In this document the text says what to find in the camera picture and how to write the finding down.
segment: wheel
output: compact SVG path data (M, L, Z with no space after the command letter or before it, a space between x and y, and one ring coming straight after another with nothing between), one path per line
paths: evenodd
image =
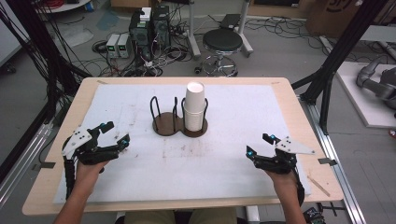
M195 67L194 72L195 74L200 74L202 72L202 67Z

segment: human arm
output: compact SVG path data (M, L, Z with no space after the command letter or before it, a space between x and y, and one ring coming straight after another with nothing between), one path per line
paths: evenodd
M78 162L75 186L61 212L55 218L54 224L80 223L85 204L93 192L99 172L107 163L108 161L95 165L84 165L80 161Z
M274 182L274 189L285 213L286 223L306 224L297 197L297 180L293 172L287 175L267 173Z

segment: cardboard box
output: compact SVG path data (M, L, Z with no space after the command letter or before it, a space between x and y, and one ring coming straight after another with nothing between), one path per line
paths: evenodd
M306 30L311 35L340 37L360 8L357 2L358 0L316 1L306 19Z
M154 7L155 0L111 0L112 7Z
M300 0L254 0L255 5L297 7Z
M287 18L307 18L315 0L300 0L297 7L280 7L280 6L267 6L258 5L254 1L250 3L247 14L249 16L277 16Z

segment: black wire cup holder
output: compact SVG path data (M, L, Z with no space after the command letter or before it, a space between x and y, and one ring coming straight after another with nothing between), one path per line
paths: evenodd
M155 101L155 104L157 105L157 111L158 111L158 116L154 116L154 110L152 108L152 103ZM203 117L203 122L202 122L202 128L201 130L197 132L192 132L186 128L185 125L185 113L184 113L184 102L185 98L181 101L181 109L183 113L183 118L180 118L177 115L177 97L175 97L175 105L173 107L172 112L165 112L161 113L160 112L160 107L158 106L158 99L156 96L153 96L151 98L151 101L149 103L150 105L150 111L151 111L151 116L152 116L152 128L154 129L154 132L161 135L161 136L171 136L179 131L181 131L184 135L188 137L200 137L204 135L207 131L207 120L205 118L206 115L206 110L207 107L209 106L209 103L207 99L205 98L205 110L204 110L204 117Z

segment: stacked paper cups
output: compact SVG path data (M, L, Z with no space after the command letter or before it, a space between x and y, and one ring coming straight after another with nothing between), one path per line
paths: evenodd
M205 86L201 82L187 84L184 103L184 120L186 129L197 132L202 129L205 111Z

